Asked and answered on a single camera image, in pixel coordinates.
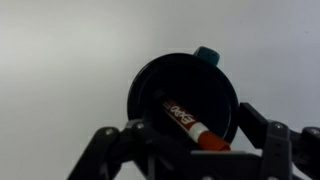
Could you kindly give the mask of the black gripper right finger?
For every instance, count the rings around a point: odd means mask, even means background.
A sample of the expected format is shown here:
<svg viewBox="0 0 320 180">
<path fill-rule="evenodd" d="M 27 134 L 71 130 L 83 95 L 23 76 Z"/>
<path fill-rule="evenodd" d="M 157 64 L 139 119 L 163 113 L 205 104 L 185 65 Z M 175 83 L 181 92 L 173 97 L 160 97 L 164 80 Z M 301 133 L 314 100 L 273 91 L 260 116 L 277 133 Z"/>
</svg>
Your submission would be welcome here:
<svg viewBox="0 0 320 180">
<path fill-rule="evenodd" d="M 267 120 L 249 103 L 241 103 L 238 111 L 240 129 L 263 157 L 287 157 L 292 154 L 289 127 Z"/>
</svg>

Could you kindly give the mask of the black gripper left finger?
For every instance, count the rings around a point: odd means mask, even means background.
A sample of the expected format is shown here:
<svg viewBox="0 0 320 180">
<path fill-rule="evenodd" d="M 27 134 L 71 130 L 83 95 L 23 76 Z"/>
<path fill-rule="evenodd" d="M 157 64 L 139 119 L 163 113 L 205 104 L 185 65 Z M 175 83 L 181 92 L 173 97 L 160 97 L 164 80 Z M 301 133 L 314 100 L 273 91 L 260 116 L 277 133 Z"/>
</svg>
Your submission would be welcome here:
<svg viewBox="0 0 320 180">
<path fill-rule="evenodd" d="M 129 120 L 125 129 L 137 142 L 136 149 L 143 156 L 154 154 L 159 157 L 171 157 L 174 155 L 174 140 L 170 136 L 159 133 L 143 119 Z"/>
</svg>

